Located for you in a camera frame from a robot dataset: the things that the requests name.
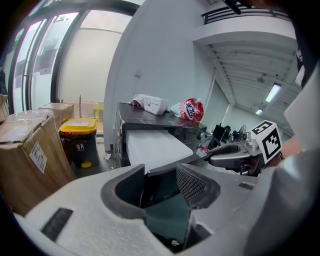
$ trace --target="trash bin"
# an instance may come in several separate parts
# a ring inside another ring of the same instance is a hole
[[[60,127],[60,138],[78,169],[99,165],[97,125],[96,119],[75,118],[69,119]]]

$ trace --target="plastic bag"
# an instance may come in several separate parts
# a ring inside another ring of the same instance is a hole
[[[170,112],[177,118],[200,122],[204,117],[204,107],[200,101],[190,98],[170,107]]]

